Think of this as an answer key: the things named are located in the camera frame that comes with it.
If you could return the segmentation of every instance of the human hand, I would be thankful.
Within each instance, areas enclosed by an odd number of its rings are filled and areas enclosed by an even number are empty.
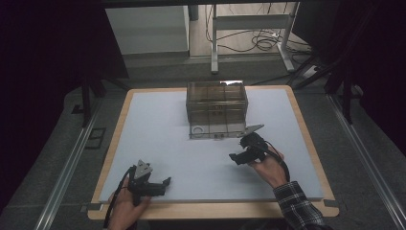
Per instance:
[[[126,188],[128,178],[125,179],[123,188],[114,203],[113,214],[108,224],[108,230],[125,230],[130,227],[141,216],[148,207],[151,197],[147,196],[141,203],[134,207],[132,204],[132,193]]]
[[[268,149],[278,154],[282,160],[284,159],[283,154],[276,149],[271,147],[268,147]],[[254,168],[254,170],[260,175],[260,177],[262,177],[262,179],[265,180],[274,189],[287,183],[286,174],[284,173],[282,166],[273,156],[266,154],[263,161],[253,161],[248,165]]]

